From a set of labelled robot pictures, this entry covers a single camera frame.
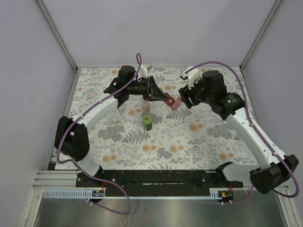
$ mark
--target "gray wall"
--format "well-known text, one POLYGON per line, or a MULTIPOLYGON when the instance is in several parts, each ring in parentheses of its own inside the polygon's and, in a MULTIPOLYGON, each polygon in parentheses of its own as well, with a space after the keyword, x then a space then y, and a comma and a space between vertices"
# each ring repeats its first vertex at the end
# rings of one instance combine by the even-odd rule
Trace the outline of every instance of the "gray wall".
POLYGON ((44 0, 78 65, 240 64, 274 0, 44 0))
POLYGON ((0 1, 0 225, 17 227, 72 70, 33 0, 0 1))
MULTIPOLYGON (((303 190, 303 1, 284 1, 245 68, 264 131, 301 162, 303 190)), ((295 199, 303 219, 303 192, 295 199)))

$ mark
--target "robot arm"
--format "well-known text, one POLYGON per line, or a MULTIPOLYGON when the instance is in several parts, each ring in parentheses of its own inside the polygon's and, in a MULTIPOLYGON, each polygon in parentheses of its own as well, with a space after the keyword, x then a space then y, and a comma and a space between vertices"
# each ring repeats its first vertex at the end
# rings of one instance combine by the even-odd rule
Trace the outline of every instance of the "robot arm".
POLYGON ((287 156, 280 150, 252 118, 252 123, 269 144, 275 147, 276 152, 273 154, 269 150, 248 121, 242 98, 236 93, 227 93, 221 73, 212 70, 203 73, 200 78, 199 71, 194 69, 186 75, 183 74, 181 78, 188 79, 188 85, 179 90, 186 106, 191 108, 200 103, 209 104, 216 114, 219 114, 236 130, 258 163, 256 166, 248 166, 227 162, 217 168, 218 173, 224 174, 228 181, 252 182, 255 188, 263 194, 270 192, 290 178, 288 171, 276 155, 283 158, 292 172, 299 163, 298 159, 294 155, 287 156))
POLYGON ((118 77, 114 78, 110 86, 105 89, 104 94, 90 108, 71 118, 64 116, 59 120, 54 146, 56 148, 59 147, 68 127, 70 127, 76 119, 81 117, 67 134, 61 152, 71 157, 81 169, 91 176, 94 176, 100 169, 102 170, 99 164, 89 154, 88 133, 99 121, 128 100, 129 95, 142 95, 143 99, 148 101, 161 101, 167 98, 156 85, 154 78, 152 76, 146 76, 150 68, 150 64, 145 65, 141 72, 144 78, 134 80, 125 89, 102 102, 108 94, 116 92, 134 77, 134 67, 122 66, 118 77))

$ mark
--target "green cylinder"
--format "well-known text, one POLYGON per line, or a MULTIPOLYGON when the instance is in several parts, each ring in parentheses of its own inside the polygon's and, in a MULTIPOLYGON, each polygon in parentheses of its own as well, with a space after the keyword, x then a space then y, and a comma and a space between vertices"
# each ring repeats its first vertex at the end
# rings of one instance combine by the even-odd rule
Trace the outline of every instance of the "green cylinder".
POLYGON ((142 116, 142 122, 145 130, 149 131, 152 129, 152 115, 150 113, 142 116))

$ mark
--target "floral tablecloth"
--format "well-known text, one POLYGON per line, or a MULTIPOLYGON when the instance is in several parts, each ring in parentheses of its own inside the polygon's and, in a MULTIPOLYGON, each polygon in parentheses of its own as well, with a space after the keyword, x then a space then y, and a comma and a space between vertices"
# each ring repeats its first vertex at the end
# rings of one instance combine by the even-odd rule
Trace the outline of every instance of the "floral tablecloth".
MULTIPOLYGON (((239 68, 234 68, 241 75, 239 68)), ((69 116, 97 101, 118 68, 84 68, 80 71, 69 116)), ((179 76, 183 68, 153 68, 149 74, 158 86, 175 99, 185 86, 179 76)), ((228 92, 241 94, 235 76, 219 70, 228 92)), ((90 153, 104 169, 213 169, 227 161, 256 164, 252 153, 237 133, 206 104, 188 110, 185 104, 173 111, 164 102, 151 102, 153 128, 142 125, 142 97, 130 96, 121 107, 101 120, 89 133, 90 153)), ((71 163, 56 169, 75 169, 71 163)))

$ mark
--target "floor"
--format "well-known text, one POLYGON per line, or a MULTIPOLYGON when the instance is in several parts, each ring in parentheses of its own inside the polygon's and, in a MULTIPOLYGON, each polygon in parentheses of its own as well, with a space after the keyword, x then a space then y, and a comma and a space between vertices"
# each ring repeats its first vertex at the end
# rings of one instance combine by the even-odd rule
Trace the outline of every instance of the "floor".
MULTIPOLYGON (((108 87, 119 68, 84 68, 80 71, 69 116, 94 103, 108 87)), ((179 76, 183 68, 153 68, 150 75, 174 98, 186 85, 179 76)), ((219 70, 228 92, 241 94, 235 76, 219 70)), ((89 133, 90 153, 104 169, 214 169, 227 161, 256 164, 252 153, 237 133, 206 104, 188 110, 185 104, 173 111, 164 102, 152 102, 153 129, 142 126, 142 97, 130 96, 120 108, 100 121, 89 133)), ((75 169, 73 164, 56 169, 75 169)))
MULTIPOLYGON (((245 192, 236 192, 236 200, 245 192)), ((102 205, 126 210, 126 200, 102 205)), ((129 216, 111 213, 84 200, 42 199, 35 227, 286 227, 278 197, 257 191, 244 202, 221 206, 193 200, 132 200, 129 216)))

